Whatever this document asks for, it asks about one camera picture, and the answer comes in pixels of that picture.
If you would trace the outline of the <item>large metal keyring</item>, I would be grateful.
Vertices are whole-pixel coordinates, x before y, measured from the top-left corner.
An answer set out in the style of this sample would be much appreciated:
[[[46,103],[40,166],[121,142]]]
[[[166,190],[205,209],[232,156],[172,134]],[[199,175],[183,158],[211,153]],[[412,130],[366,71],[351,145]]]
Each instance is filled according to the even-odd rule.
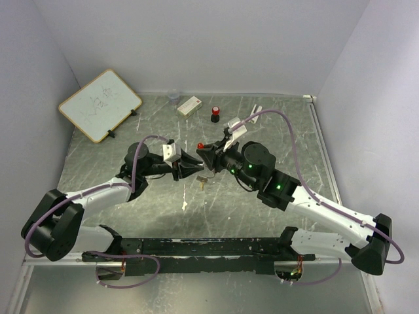
[[[212,179],[216,176],[216,172],[214,170],[210,170],[207,166],[204,166],[204,170],[200,172],[200,175],[203,178]]]

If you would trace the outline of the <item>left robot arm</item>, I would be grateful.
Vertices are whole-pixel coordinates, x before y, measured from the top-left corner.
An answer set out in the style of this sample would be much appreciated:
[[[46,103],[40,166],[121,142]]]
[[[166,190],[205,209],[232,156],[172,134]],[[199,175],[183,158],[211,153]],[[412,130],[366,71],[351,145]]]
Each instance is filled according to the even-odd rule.
[[[84,227],[88,214],[138,198],[152,176],[172,175],[175,181],[204,169],[203,162],[168,141],[162,154],[145,143],[129,146],[119,173],[105,183],[76,192],[48,191],[21,231],[24,247],[32,258],[54,262],[69,253],[99,252],[108,261],[122,253],[122,237],[106,225]]]

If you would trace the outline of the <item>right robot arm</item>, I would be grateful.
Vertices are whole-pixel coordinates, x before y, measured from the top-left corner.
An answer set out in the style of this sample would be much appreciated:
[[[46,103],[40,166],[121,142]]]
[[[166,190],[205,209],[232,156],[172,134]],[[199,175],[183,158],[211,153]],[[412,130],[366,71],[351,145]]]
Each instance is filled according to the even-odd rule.
[[[197,154],[216,173],[227,170],[243,182],[268,207],[295,212],[332,230],[323,232],[297,230],[278,243],[278,254],[292,260],[298,254],[321,254],[350,260],[359,270],[382,275],[388,263],[392,219],[379,214],[364,215],[341,206],[275,168],[276,157],[260,143],[225,148],[224,141],[199,143]]]

